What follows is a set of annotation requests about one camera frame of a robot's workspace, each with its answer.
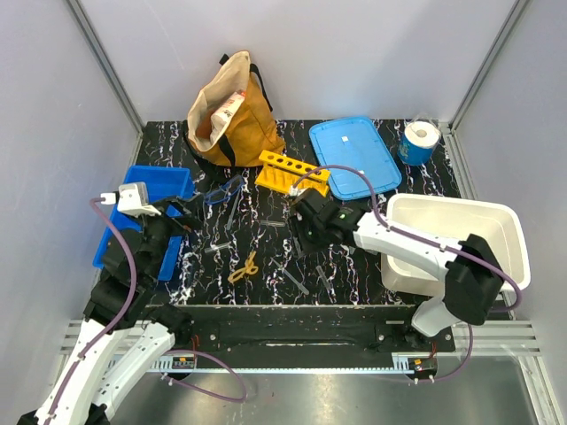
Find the blue safety glasses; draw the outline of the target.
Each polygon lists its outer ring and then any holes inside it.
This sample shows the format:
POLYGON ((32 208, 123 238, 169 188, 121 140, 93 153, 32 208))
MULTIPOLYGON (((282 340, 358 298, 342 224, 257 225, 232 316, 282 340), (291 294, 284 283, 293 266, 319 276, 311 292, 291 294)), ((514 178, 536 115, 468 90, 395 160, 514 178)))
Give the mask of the blue safety glasses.
POLYGON ((204 195, 206 205, 217 205, 229 201, 244 185, 244 178, 238 174, 216 189, 211 189, 204 195))

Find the yellow test tube rack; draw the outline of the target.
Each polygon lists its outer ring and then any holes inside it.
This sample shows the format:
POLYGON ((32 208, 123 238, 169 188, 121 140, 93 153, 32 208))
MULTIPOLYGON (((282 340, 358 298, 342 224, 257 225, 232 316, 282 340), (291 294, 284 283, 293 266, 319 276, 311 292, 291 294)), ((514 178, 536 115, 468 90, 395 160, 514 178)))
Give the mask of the yellow test tube rack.
POLYGON ((297 190, 315 189, 324 197, 330 191, 330 171, 315 172, 298 182, 302 176, 314 170, 315 166, 271 151, 263 151, 259 160, 262 169, 255 181, 257 186, 282 194, 288 194, 292 187, 297 190))

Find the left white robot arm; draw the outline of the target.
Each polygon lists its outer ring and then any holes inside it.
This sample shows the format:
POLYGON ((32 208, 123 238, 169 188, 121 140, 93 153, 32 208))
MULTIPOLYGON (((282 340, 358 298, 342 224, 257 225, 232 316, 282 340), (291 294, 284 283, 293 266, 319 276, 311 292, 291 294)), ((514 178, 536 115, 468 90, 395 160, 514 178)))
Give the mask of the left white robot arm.
POLYGON ((23 414, 21 424, 107 424, 155 360, 190 344, 190 315, 163 305, 150 314, 135 344, 114 366, 109 364, 146 312, 170 238, 202 227, 202 198, 167 197, 150 204, 114 192, 91 199, 90 205, 99 213, 99 206, 110 202, 140 229, 119 230, 103 218, 113 237, 79 336, 50 395, 38 409, 23 414))

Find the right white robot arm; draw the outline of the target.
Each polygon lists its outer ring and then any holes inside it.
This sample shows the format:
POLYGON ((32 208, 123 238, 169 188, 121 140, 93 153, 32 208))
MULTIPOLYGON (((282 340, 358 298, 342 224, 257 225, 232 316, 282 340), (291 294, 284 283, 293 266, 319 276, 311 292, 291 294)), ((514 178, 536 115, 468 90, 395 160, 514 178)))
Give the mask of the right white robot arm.
POLYGON ((442 283, 442 295, 422 302, 402 330, 412 350, 425 349, 441 330, 458 322, 483 325, 509 280, 481 236, 434 236, 387 220, 376 205, 339 205, 316 189, 291 189, 290 195, 291 229, 301 252, 348 245, 400 259, 442 283))

